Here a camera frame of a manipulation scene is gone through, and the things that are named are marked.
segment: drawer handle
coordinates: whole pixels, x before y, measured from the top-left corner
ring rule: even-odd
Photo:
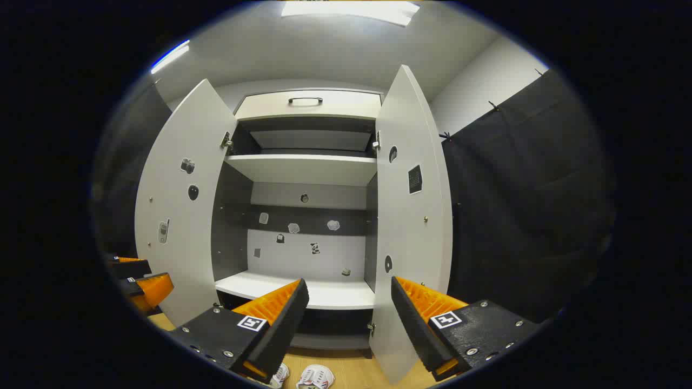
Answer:
[[[294,100],[298,100],[299,98],[289,98],[289,104],[292,104]],[[322,98],[313,98],[317,100],[317,104],[322,104]]]

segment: ceiling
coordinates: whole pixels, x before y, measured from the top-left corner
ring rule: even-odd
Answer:
[[[420,1],[408,26],[339,15],[281,18],[283,1],[252,2],[190,38],[190,51],[154,75],[165,101],[202,79],[215,87],[280,78],[388,90],[408,65],[428,101],[499,36],[444,2]]]

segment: shoe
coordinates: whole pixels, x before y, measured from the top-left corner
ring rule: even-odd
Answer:
[[[296,389],[328,389],[334,383],[334,373],[327,366],[310,365],[303,370]]]
[[[281,366],[279,366],[279,370],[276,371],[276,374],[274,374],[271,377],[269,383],[259,382],[258,380],[252,377],[248,378],[253,381],[259,382],[264,386],[268,386],[271,389],[281,389],[281,387],[284,385],[284,381],[286,381],[286,379],[289,378],[290,375],[291,372],[289,371],[289,367],[282,363]]]

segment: black curtain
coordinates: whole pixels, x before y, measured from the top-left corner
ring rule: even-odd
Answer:
[[[137,257],[134,207],[149,151],[171,115],[150,75],[113,113],[96,156],[93,188],[96,235],[108,253]]]
[[[534,322],[596,274],[615,179],[579,98],[548,71],[442,144],[453,204],[448,293]]]

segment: open cabinet door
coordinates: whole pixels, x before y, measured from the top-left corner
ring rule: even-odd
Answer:
[[[173,292],[161,303],[179,326],[217,302],[211,256],[214,196],[237,120],[207,80],[173,111],[154,141],[137,189],[135,240]]]
[[[390,383],[418,360],[391,298],[391,277],[447,292],[452,210],[447,168],[430,107],[402,65],[375,127],[378,228],[375,307],[370,347]]]

